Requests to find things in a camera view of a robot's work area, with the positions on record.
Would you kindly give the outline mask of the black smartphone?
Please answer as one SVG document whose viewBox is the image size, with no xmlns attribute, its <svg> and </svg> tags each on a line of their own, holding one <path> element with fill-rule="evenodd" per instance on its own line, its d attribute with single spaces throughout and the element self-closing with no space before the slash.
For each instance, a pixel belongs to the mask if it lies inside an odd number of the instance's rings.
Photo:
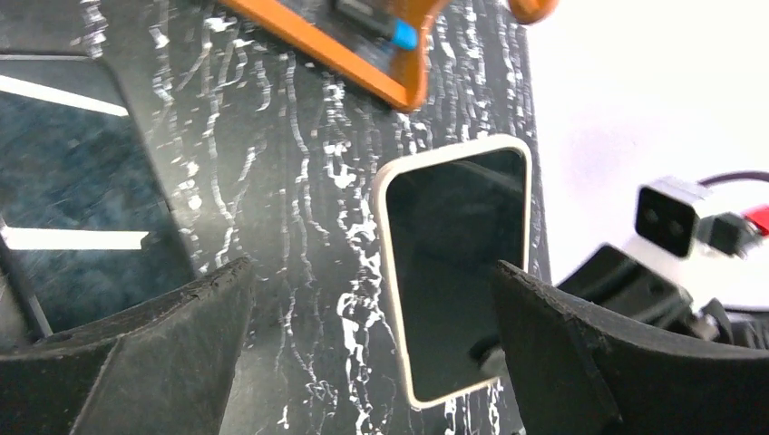
<svg viewBox="0 0 769 435">
<path fill-rule="evenodd" d="M 1 346 L 62 333 L 195 276 L 115 74 L 1 57 Z"/>
</svg>

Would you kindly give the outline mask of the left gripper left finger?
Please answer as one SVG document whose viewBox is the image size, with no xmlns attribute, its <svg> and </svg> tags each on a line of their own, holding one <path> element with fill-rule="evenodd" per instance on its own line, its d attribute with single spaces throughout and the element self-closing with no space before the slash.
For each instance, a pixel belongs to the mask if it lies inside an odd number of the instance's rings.
<svg viewBox="0 0 769 435">
<path fill-rule="evenodd" d="M 4 434 L 216 434 L 252 307 L 239 258 L 118 314 L 1 354 Z"/>
</svg>

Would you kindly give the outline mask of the phone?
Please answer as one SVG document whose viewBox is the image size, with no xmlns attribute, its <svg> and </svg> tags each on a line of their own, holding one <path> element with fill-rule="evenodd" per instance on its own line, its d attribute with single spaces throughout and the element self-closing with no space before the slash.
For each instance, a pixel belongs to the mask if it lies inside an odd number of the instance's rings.
<svg viewBox="0 0 769 435">
<path fill-rule="evenodd" d="M 532 157 L 508 134 L 394 159 L 371 206 L 404 393 L 417 409 L 505 375 L 492 297 L 499 261 L 530 259 Z"/>
</svg>

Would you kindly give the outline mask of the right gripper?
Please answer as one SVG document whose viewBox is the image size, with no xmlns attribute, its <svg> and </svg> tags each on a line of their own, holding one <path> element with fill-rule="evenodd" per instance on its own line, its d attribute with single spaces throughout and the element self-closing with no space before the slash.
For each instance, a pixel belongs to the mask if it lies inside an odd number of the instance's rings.
<svg viewBox="0 0 769 435">
<path fill-rule="evenodd" d="M 609 244 L 600 246 L 558 289 L 642 324 L 714 343 L 734 342 L 720 305 L 697 314 L 686 290 Z"/>
</svg>

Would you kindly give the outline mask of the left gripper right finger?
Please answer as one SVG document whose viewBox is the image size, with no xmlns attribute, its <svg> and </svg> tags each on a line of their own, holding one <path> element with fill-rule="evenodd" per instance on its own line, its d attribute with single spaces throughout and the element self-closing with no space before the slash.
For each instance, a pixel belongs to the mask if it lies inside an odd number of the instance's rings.
<svg viewBox="0 0 769 435">
<path fill-rule="evenodd" d="M 768 354 L 642 324 L 506 262 L 492 292 L 529 434 L 765 434 Z"/>
</svg>

